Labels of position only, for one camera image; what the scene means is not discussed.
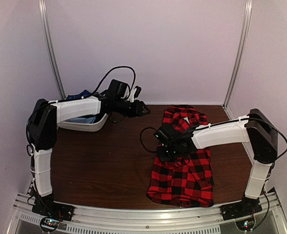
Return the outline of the red black plaid shirt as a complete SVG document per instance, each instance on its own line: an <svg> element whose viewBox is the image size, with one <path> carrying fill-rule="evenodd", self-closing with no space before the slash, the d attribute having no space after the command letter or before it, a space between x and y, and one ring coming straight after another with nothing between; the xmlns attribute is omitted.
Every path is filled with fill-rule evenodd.
<svg viewBox="0 0 287 234"><path fill-rule="evenodd" d="M163 123L183 133L196 124L207 125L207 116L190 105L174 105L164 111ZM211 207L213 186L210 149L199 149L175 161L155 157L147 198L179 207Z"/></svg>

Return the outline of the white plastic basin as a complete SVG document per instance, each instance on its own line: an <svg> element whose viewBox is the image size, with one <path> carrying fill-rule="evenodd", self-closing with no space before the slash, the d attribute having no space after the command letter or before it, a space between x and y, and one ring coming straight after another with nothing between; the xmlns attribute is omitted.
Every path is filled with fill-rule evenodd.
<svg viewBox="0 0 287 234"><path fill-rule="evenodd" d="M108 118L108 115L105 114L98 122L96 123L75 123L75 122L61 122L58 127L67 130L82 131L82 132L97 132L101 130Z"/></svg>

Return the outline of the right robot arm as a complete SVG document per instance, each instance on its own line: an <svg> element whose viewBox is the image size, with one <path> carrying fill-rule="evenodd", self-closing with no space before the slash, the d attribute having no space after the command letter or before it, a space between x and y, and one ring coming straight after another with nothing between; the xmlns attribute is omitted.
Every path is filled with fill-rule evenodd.
<svg viewBox="0 0 287 234"><path fill-rule="evenodd" d="M278 158L278 131L259 109L251 109L249 114L225 122L195 124L183 133L164 123L154 136L161 144L157 148L161 161L176 159L211 146L250 144L253 150L252 168L244 199L237 204L237 211L241 215L248 215L256 207L255 200L260 197Z"/></svg>

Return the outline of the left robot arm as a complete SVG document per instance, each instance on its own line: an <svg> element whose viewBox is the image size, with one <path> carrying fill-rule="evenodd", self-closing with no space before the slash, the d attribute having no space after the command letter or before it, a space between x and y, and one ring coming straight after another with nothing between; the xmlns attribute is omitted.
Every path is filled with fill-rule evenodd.
<svg viewBox="0 0 287 234"><path fill-rule="evenodd" d="M31 147L31 173L35 178L36 192L51 195L51 154L57 142L57 127L75 117L116 112L124 117L141 117L150 109L140 100L109 99L90 96L69 101L39 99L26 124L26 136Z"/></svg>

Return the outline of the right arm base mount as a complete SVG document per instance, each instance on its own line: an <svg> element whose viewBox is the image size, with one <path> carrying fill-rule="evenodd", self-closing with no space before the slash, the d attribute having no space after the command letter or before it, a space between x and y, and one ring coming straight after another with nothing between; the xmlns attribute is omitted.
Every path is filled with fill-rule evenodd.
<svg viewBox="0 0 287 234"><path fill-rule="evenodd" d="M243 194L240 201L222 205L220 207L223 220L238 219L262 211L260 204L260 190L257 196Z"/></svg>

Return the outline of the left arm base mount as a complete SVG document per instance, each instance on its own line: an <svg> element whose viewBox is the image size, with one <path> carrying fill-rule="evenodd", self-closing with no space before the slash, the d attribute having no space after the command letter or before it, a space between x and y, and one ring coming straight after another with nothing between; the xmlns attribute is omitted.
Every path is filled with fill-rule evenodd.
<svg viewBox="0 0 287 234"><path fill-rule="evenodd" d="M30 198L35 201L32 206L32 212L51 217L60 221L71 221L74 213L74 206L57 203L54 200L54 194L40 196L35 186L30 191Z"/></svg>

